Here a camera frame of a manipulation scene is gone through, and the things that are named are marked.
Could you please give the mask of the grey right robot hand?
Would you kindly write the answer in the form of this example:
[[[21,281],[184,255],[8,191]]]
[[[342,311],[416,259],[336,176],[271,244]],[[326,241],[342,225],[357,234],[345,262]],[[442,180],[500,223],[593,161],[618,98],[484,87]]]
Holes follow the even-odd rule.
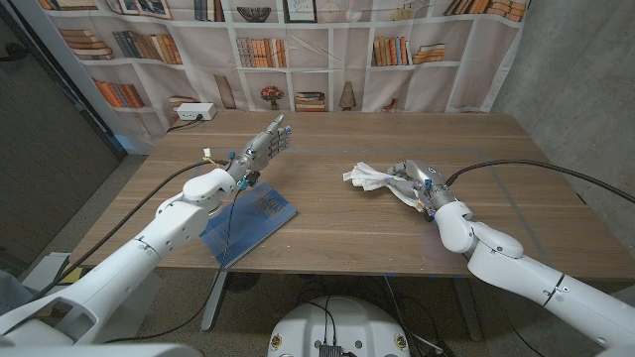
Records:
[[[446,186],[443,175],[420,161],[406,160],[396,164],[388,171],[385,181],[406,198],[414,199],[417,209],[427,213],[456,201],[455,195]]]

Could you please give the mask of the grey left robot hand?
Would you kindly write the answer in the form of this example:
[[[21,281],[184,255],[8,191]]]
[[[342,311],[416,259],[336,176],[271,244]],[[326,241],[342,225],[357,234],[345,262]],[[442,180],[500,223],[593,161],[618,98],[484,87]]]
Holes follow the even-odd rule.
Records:
[[[225,170],[236,180],[253,172],[261,172],[278,154],[290,147],[291,127],[284,125],[285,115],[280,114],[269,126],[256,135]]]

